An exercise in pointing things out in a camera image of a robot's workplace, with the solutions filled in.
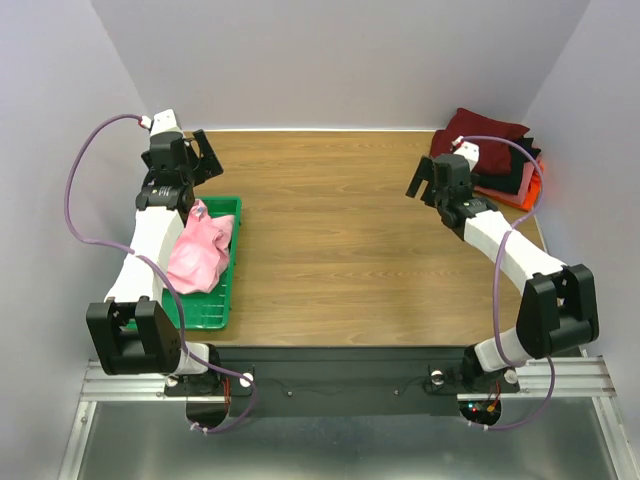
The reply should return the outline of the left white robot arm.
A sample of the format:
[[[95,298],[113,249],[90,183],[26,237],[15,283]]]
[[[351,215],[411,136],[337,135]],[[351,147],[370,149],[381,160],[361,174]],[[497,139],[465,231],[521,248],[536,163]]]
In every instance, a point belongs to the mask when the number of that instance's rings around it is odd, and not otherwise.
[[[142,158],[148,168],[136,197],[135,229],[121,271],[106,298],[89,305],[88,329],[108,375],[158,373],[170,385],[188,382],[215,392],[223,371],[215,350],[187,342],[162,306],[173,247],[194,205],[195,186],[223,168],[206,134],[186,138],[177,127],[156,131]]]

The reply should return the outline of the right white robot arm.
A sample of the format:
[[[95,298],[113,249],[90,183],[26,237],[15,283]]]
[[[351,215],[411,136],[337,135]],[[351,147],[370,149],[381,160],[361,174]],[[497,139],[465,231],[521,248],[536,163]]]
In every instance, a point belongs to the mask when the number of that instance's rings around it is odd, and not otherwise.
[[[474,195],[469,160],[458,154],[421,157],[406,194],[437,210],[444,226],[494,264],[515,285],[521,303],[514,327],[465,349],[457,372],[434,369],[434,390],[482,390],[508,368],[595,341],[600,333],[593,273],[538,248],[491,201]]]

